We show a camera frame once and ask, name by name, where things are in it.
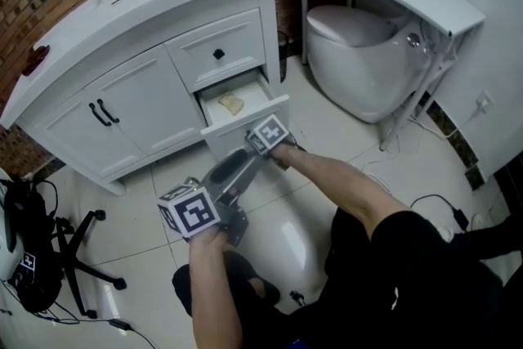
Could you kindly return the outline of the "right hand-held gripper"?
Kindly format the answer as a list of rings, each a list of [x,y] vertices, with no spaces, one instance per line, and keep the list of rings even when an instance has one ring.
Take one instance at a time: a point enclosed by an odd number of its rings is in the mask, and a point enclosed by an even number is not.
[[[246,135],[248,144],[261,156],[269,154],[276,146],[286,144],[304,150],[283,123],[271,114]]]

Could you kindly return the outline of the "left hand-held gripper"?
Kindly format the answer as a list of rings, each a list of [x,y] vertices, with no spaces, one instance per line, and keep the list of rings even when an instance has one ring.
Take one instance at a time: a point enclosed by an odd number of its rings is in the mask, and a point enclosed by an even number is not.
[[[239,206],[262,168],[262,157],[254,150],[238,149],[217,163],[203,178],[188,177],[157,201],[167,225],[190,239],[209,227],[217,226],[236,247],[248,228],[246,212]]]

